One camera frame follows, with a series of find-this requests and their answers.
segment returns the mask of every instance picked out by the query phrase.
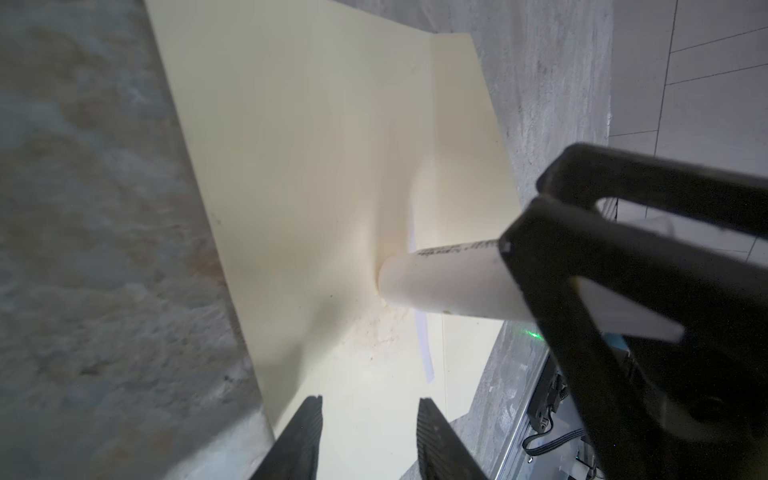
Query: large paper sheet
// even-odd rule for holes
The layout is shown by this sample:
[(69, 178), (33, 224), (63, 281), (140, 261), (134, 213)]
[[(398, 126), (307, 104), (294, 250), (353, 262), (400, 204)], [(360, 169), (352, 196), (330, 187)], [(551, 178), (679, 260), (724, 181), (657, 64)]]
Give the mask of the large paper sheet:
[(376, 294), (381, 262), (497, 237), (520, 212), (468, 35), (327, 0), (148, 7), (267, 415), (323, 395), (320, 478), (395, 478), (419, 397), (468, 411), (501, 324)]

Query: concrete floor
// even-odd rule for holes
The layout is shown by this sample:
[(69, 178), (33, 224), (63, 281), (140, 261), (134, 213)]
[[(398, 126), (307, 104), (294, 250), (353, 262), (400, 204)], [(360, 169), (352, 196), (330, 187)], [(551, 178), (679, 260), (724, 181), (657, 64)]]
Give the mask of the concrete floor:
[[(347, 3), (472, 34), (524, 202), (606, 143), (610, 0)], [(4, 477), (246, 478), (272, 439), (144, 5), (3, 2), (0, 69)], [(515, 381), (516, 328), (481, 387)], [(457, 425), (486, 469), (505, 392)]]

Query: white wall tile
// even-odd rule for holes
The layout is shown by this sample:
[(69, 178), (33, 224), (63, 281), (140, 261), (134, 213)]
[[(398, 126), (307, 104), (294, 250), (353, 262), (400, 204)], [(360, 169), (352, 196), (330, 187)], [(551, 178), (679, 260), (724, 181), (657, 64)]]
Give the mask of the white wall tile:
[(678, 0), (676, 16), (672, 51), (768, 27), (768, 2)]
[(714, 253), (717, 253), (718, 255), (725, 255), (726, 257), (732, 257), (736, 260), (746, 261), (747, 255), (749, 255), (749, 252), (734, 252), (733, 250), (715, 250), (711, 249)]
[(747, 262), (768, 266), (768, 240), (763, 240), (762, 238), (757, 239)]
[(636, 151), (639, 154), (653, 155), (654, 148), (656, 147), (656, 131), (609, 137), (608, 146), (620, 148), (621, 150)]
[[(608, 146), (621, 150), (636, 151), (639, 154), (653, 155), (656, 146), (656, 132), (648, 131), (640, 134), (619, 135), (609, 137)], [(633, 204), (619, 199), (616, 221), (634, 222), (645, 218), (645, 206)]]
[(621, 223), (634, 222), (645, 219), (645, 205), (633, 204), (619, 199), (616, 221)]
[(615, 0), (611, 135), (656, 130), (675, 0)]
[(667, 83), (768, 64), (768, 28), (670, 55)]
[(768, 66), (668, 85), (656, 155), (768, 177), (767, 85)]

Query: paper tube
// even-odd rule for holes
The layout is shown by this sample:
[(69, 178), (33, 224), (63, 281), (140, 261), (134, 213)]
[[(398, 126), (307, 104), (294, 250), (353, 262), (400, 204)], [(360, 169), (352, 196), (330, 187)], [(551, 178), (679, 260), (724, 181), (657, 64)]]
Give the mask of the paper tube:
[[(601, 331), (668, 342), (684, 333), (679, 323), (591, 280), (578, 278), (577, 285)], [(379, 271), (379, 294), (390, 305), (424, 312), (535, 322), (496, 240), (390, 257)]]

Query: black cable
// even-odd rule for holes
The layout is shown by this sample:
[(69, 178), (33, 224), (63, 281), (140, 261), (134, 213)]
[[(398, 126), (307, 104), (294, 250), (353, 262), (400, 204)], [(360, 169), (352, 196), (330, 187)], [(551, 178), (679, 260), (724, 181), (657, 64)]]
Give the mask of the black cable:
[(531, 435), (527, 437), (525, 440), (523, 440), (523, 445), (522, 445), (523, 450), (525, 451), (525, 453), (529, 454), (531, 457), (535, 457), (535, 456), (539, 456), (539, 455), (543, 455), (545, 453), (551, 452), (552, 450), (562, 447), (563, 445), (570, 442), (571, 440), (577, 439), (584, 434), (584, 429), (576, 429), (573, 432), (566, 433), (562, 437), (558, 437), (549, 443), (545, 443), (533, 449), (529, 449), (528, 445), (530, 445), (531, 442), (543, 437), (544, 435), (547, 435), (554, 428), (551, 409), (547, 409), (547, 417), (549, 418), (549, 429), (546, 432), (538, 433), (536, 435)]

